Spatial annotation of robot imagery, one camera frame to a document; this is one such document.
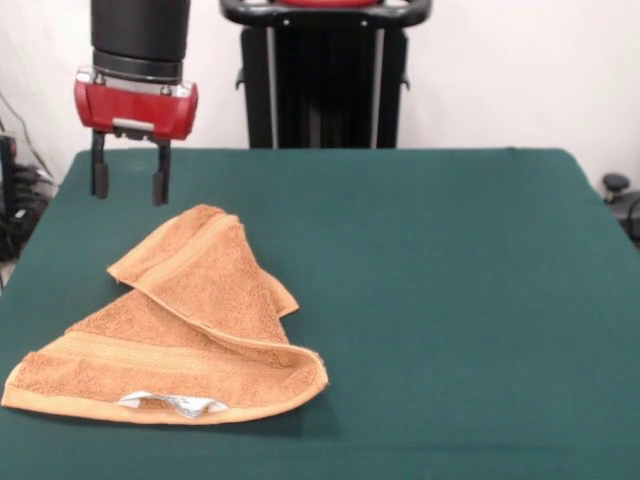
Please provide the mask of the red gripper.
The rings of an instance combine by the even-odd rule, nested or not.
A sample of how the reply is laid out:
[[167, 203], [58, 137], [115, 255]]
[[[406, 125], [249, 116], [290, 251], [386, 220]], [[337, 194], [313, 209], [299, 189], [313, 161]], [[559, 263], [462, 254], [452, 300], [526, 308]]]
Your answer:
[[[103, 200], [109, 192], [103, 132], [113, 133], [116, 128], [125, 128], [149, 132], [160, 140], [185, 140], [193, 128], [199, 92], [194, 83], [179, 85], [177, 95], [162, 95], [76, 80], [74, 99], [81, 123], [94, 129], [91, 194]], [[158, 141], [157, 147], [158, 168], [152, 177], [152, 202], [155, 206], [162, 206], [169, 201], [171, 142]]]

